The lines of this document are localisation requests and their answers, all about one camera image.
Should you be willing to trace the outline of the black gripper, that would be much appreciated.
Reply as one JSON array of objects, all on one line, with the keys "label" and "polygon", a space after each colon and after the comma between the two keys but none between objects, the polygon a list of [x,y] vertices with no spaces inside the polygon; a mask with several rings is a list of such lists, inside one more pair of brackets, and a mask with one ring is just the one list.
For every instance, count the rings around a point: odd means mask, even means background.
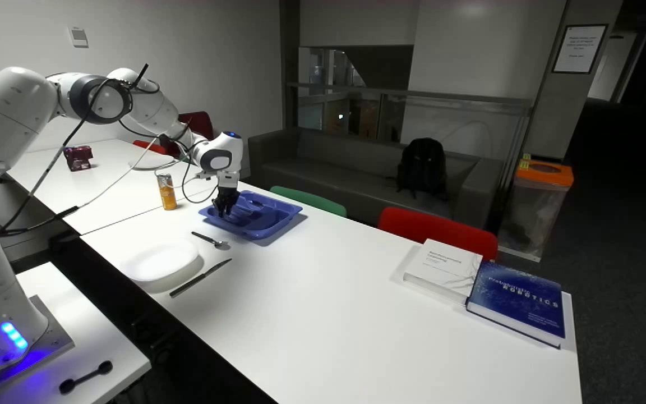
[{"label": "black gripper", "polygon": [[212,201],[212,209],[220,219],[226,219],[238,203],[238,189],[220,186]]}]

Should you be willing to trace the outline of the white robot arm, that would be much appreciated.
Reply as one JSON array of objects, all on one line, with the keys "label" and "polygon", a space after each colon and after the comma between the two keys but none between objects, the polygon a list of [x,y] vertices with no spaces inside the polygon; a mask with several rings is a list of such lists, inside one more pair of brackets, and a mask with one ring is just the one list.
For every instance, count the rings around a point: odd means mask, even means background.
[{"label": "white robot arm", "polygon": [[229,133],[216,140],[193,136],[162,88],[131,68],[51,76],[26,68],[0,71],[0,178],[57,118],[98,126],[131,119],[153,136],[166,136],[181,145],[184,157],[206,178],[217,178],[212,201],[217,216],[226,216],[238,203],[242,140]]}]

